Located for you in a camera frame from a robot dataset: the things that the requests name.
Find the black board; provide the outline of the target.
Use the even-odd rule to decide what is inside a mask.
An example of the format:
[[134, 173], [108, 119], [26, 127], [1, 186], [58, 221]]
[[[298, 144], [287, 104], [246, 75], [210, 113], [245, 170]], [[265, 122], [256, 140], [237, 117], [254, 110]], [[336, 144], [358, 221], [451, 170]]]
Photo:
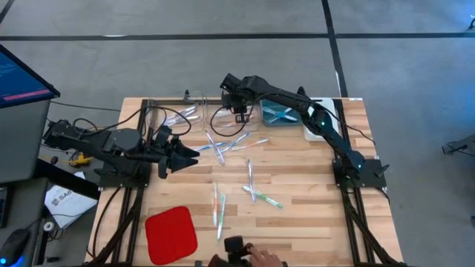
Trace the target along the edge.
[[47, 178], [52, 184], [72, 190], [84, 197], [98, 200], [100, 197], [99, 187], [86, 179], [77, 177], [55, 165], [42, 159], [36, 160], [34, 178]]

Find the blue white toothbrush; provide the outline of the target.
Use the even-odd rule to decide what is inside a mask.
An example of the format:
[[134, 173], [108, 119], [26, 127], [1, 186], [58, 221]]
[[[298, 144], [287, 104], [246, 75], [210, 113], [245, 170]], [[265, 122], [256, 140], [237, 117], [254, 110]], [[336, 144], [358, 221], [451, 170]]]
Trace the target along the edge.
[[283, 111], [276, 111], [276, 110], [274, 110], [272, 108], [269, 108], [269, 107], [264, 107], [263, 108], [263, 111], [272, 114], [275, 117], [275, 120], [277, 118], [284, 118], [284, 119], [288, 119], [290, 121], [296, 121], [297, 119], [295, 117], [288, 115], [288, 113], [291, 110], [292, 110], [291, 108], [286, 108]]
[[237, 139], [235, 139], [234, 141], [230, 142], [229, 145], [224, 148], [223, 150], [221, 150], [222, 153], [225, 153], [226, 151], [229, 151], [231, 150], [236, 144], [238, 144], [239, 142], [241, 142], [243, 139], [247, 138], [248, 136], [250, 135], [250, 132], [246, 132], [245, 134], [243, 134], [242, 136], [239, 136]]
[[208, 144], [208, 145], [201, 145], [201, 146], [198, 146], [198, 147], [193, 147], [192, 149], [195, 150], [195, 151], [203, 151], [203, 150], [206, 150], [206, 149], [214, 148], [214, 146], [222, 147], [222, 146], [226, 146], [226, 145], [227, 145], [226, 142], [218, 142], [218, 143], [215, 143], [215, 144]]
[[298, 121], [297, 118], [295, 118], [294, 116], [288, 115], [288, 113], [291, 110], [292, 110], [291, 108], [287, 108], [284, 111], [277, 112], [277, 111], [274, 111], [273, 109], [269, 109], [269, 112], [273, 115], [273, 117], [269, 120], [269, 124], [272, 124], [272, 123], [278, 121], [279, 119], [285, 119], [285, 120], [288, 120], [290, 122], [297, 122]]

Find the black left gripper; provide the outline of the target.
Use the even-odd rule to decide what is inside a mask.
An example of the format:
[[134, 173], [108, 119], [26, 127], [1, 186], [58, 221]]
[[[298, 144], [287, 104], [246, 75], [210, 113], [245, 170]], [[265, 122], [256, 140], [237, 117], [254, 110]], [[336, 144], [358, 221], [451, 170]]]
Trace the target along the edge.
[[200, 153], [186, 147], [178, 137], [172, 138], [172, 147], [175, 153], [172, 153], [171, 143], [169, 141], [154, 142], [153, 144], [149, 144], [146, 148], [148, 161], [157, 163], [158, 165], [158, 177], [160, 179], [167, 178], [168, 168], [174, 173], [198, 163], [198, 160], [194, 158], [198, 157]]

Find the white printed booklet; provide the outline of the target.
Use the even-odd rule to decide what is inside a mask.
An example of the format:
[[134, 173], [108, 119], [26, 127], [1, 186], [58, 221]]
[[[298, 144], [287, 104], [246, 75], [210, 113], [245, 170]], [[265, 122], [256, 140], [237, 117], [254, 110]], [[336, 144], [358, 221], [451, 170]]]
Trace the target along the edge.
[[97, 200], [75, 193], [71, 189], [53, 185], [45, 195], [44, 204], [56, 221], [65, 229], [84, 213], [91, 210]]

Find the white plastic bin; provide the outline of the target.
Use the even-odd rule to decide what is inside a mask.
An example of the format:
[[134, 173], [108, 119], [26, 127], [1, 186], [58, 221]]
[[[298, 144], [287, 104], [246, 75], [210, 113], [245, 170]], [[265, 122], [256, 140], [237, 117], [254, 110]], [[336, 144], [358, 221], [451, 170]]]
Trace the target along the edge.
[[[337, 114], [333, 99], [312, 97], [311, 100], [328, 109], [333, 115]], [[338, 126], [338, 120], [332, 115], [330, 115], [330, 118], [332, 121], [333, 129], [339, 134], [340, 130]], [[304, 138], [308, 142], [324, 142], [324, 138], [322, 136], [313, 134], [307, 127], [304, 127]]]

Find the red cloth mat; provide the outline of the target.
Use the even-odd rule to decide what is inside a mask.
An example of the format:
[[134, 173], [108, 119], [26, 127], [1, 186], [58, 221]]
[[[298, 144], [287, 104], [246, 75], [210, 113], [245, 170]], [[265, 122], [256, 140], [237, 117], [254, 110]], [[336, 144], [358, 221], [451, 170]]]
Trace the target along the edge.
[[156, 266], [167, 265], [195, 253], [197, 235], [191, 213], [177, 206], [145, 221], [148, 255]]

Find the blue screen monitor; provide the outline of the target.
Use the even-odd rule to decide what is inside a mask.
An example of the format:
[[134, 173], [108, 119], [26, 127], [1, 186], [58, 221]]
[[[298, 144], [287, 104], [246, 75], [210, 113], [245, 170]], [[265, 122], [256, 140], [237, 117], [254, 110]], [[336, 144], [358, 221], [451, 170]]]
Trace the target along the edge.
[[60, 96], [52, 84], [0, 44], [0, 109]]

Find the person's hand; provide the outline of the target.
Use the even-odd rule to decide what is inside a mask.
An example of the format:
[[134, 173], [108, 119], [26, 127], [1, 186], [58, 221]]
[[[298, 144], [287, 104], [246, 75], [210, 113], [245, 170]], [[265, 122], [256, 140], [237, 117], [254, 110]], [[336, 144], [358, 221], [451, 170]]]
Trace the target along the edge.
[[260, 251], [254, 246], [249, 247], [249, 262], [252, 267], [284, 267], [282, 261], [275, 254], [267, 250]]

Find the yellow tool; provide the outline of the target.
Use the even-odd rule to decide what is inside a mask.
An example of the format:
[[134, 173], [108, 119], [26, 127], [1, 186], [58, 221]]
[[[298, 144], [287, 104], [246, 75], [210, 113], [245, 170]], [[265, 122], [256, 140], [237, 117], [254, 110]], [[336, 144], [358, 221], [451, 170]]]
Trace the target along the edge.
[[92, 157], [86, 156], [82, 152], [76, 152], [71, 155], [70, 159], [68, 160], [69, 166], [73, 168], [81, 168], [85, 166], [89, 166], [91, 163]]

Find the teal plastic bin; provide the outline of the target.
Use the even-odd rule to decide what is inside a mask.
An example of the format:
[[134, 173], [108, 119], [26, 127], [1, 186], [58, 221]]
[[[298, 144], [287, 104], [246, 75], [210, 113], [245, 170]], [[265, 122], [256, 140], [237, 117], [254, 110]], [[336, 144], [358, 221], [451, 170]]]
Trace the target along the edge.
[[272, 123], [272, 124], [269, 124], [269, 120], [273, 117], [272, 114], [270, 113], [267, 113], [267, 112], [264, 112], [263, 111], [263, 108], [264, 107], [269, 107], [269, 108], [272, 108], [276, 111], [283, 111], [285, 110], [286, 108], [288, 108], [287, 106], [284, 106], [284, 105], [281, 105], [281, 104], [278, 104], [277, 102], [273, 102], [273, 101], [270, 101], [268, 99], [263, 99], [261, 100], [261, 113], [262, 113], [262, 123], [267, 126], [267, 127], [280, 127], [280, 126], [296, 126], [296, 125], [300, 125], [301, 124], [301, 116], [300, 114], [295, 111], [294, 109], [292, 109], [288, 115], [290, 116], [294, 116], [295, 118], [298, 119], [297, 122], [290, 122], [288, 120], [285, 120], [285, 119], [279, 119], [278, 121]]

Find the black computer mouse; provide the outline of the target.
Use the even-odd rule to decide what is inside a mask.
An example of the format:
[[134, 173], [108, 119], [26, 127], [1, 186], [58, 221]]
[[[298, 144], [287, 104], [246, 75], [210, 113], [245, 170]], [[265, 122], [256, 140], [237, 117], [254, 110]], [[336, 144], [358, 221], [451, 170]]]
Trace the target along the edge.
[[26, 228], [13, 231], [0, 248], [0, 266], [14, 266], [22, 257], [29, 238], [30, 232]]

